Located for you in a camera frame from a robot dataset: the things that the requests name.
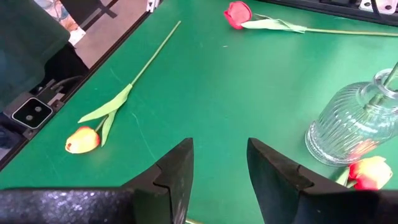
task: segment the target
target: tulip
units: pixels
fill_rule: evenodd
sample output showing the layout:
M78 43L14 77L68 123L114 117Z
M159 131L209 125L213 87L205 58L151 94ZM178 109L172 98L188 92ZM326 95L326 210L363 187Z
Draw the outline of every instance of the tulip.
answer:
M251 20L251 10L247 4L241 1L231 2L224 12L225 18L235 29L243 29L243 22Z
M384 162L386 159L374 156L361 159L349 165L349 179L355 180L357 190L379 190L391 178L391 168Z
M84 126L77 129L68 139L65 150L72 154L90 152L101 142L100 136L94 129Z

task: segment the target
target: floor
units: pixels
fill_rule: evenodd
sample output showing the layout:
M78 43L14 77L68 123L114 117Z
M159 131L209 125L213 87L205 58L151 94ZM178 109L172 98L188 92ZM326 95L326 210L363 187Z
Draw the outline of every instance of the floor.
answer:
M101 2L107 6L111 0ZM147 0L118 0L110 7L111 15L103 14L86 30L86 35L75 48L88 68L145 13L146 4Z

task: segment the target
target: ribbed glass vase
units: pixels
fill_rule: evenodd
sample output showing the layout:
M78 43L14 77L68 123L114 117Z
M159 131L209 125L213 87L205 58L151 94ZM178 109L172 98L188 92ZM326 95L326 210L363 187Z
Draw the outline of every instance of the ribbed glass vase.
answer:
M305 135L311 154L330 166L347 166L398 132L398 92L383 83L391 69L373 82L341 89Z

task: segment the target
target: clear glass vase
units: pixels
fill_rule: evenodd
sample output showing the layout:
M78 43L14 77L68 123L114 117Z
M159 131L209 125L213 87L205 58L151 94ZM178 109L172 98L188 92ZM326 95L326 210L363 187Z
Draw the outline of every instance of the clear glass vase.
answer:
M398 92L383 83L391 69L373 82L342 88L305 135L311 154L330 166L347 166L398 132Z

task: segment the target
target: artificial tulip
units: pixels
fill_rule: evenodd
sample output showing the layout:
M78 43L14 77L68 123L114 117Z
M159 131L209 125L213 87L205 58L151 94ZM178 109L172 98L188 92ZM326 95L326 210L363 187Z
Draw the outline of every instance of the artificial tulip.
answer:
M231 2L224 12L225 18L235 29L243 29L242 23L251 20L251 10L247 4L241 1Z
M72 154L90 152L101 142L100 136L90 127L80 127L68 139L65 150Z
M357 190L379 190L391 178L391 168L384 162L386 159L374 156L361 159L349 165L349 179L355 180Z

